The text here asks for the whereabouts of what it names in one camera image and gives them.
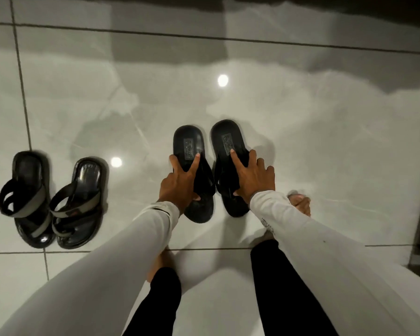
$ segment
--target black sandal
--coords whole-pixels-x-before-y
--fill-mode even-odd
[[[51,200],[50,210],[56,218],[52,228],[61,248],[79,248],[95,237],[102,221],[106,174],[107,168],[100,159],[80,159],[73,169],[72,182]],[[65,206],[56,210],[65,198]]]
[[[193,200],[184,214],[195,223],[206,223],[213,215],[213,196],[216,190],[213,173],[206,160],[204,137],[201,130],[195,126],[179,127],[174,133],[173,154],[179,159],[185,172],[190,169],[196,153],[201,154],[201,159],[194,178],[193,191],[201,197],[201,200]]]
[[[232,217],[241,217],[249,212],[249,206],[240,196],[233,193],[240,188],[240,180],[235,165],[230,157],[230,150],[234,149],[241,163],[249,164],[247,151],[240,128],[232,120],[221,120],[210,132],[213,149],[216,154],[214,180],[216,188],[223,198],[224,207]]]
[[[0,212],[13,217],[19,235],[37,249],[47,247],[55,237],[48,209],[49,172],[48,159],[43,154],[19,152],[12,161],[12,179],[0,191]]]

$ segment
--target forearm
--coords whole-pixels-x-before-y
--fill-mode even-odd
[[[169,202],[144,209],[128,228],[40,288],[0,335],[120,335],[178,218]]]
[[[282,193],[259,192],[250,208],[339,335],[420,335],[420,278],[411,271],[301,214]]]

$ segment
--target flip-flop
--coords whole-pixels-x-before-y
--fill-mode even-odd
[[[249,206],[240,196],[233,193],[240,188],[240,180],[235,165],[230,157],[230,150],[234,149],[244,166],[249,164],[243,136],[238,125],[229,119],[216,123],[210,132],[213,149],[216,154],[214,180],[216,189],[223,198],[224,207],[232,217],[241,217],[249,212]]]
[[[100,159],[80,159],[73,169],[72,182],[51,199],[50,210],[56,218],[52,228],[61,248],[79,248],[98,232],[103,216],[106,172],[107,167]],[[57,210],[66,198],[67,203]]]
[[[55,237],[48,209],[49,186],[48,159],[38,152],[23,151],[14,156],[12,179],[0,191],[0,212],[14,218],[20,237],[33,248],[45,248]]]
[[[201,200],[193,200],[184,214],[195,223],[205,223],[213,215],[213,195],[216,190],[213,173],[206,160],[204,136],[200,129],[192,125],[176,129],[173,137],[173,154],[185,172],[190,169],[196,153],[201,154],[201,159],[194,178],[193,191],[201,197]]]

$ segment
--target glossy floor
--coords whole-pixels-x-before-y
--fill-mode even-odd
[[[0,325],[157,199],[183,124],[201,128],[211,164],[212,125],[234,119],[275,166],[278,190],[308,194],[315,219],[408,263],[420,210],[420,24],[283,1],[12,6],[0,0],[0,188],[13,155],[30,146],[51,159],[52,195],[79,158],[96,155],[110,166],[109,208],[76,253],[56,243],[37,253],[0,215]],[[214,201],[212,220],[181,217],[170,242],[184,255],[181,278],[194,283],[175,333],[261,335],[246,248],[263,227],[250,213],[229,217],[219,195]],[[207,311],[201,296],[226,310]],[[241,296],[245,315],[226,319],[236,310],[230,298]],[[185,316],[194,309],[202,315],[191,325]]]

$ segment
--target black flip-flop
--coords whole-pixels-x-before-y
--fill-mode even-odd
[[[196,153],[201,154],[201,159],[194,178],[193,191],[201,197],[201,200],[193,200],[185,209],[184,214],[195,223],[205,223],[213,215],[213,195],[216,190],[213,173],[206,160],[204,136],[200,129],[192,125],[176,129],[173,138],[173,154],[179,159],[185,172],[190,169]]]
[[[56,218],[52,228],[61,248],[79,248],[98,232],[103,215],[106,172],[107,167],[98,158],[78,160],[72,182],[51,200],[50,210]],[[56,210],[56,206],[66,198],[67,203]]]
[[[48,159],[41,153],[23,151],[14,156],[12,179],[0,191],[0,212],[14,218],[19,235],[33,248],[45,248],[55,237],[48,209],[49,186]]]
[[[232,120],[225,119],[216,123],[210,135],[216,154],[214,169],[216,188],[223,198],[228,214],[232,217],[241,217],[249,212],[249,206],[243,198],[233,195],[240,188],[240,180],[230,157],[230,150],[235,150],[241,163],[246,167],[249,164],[249,151],[244,145],[240,128]]]

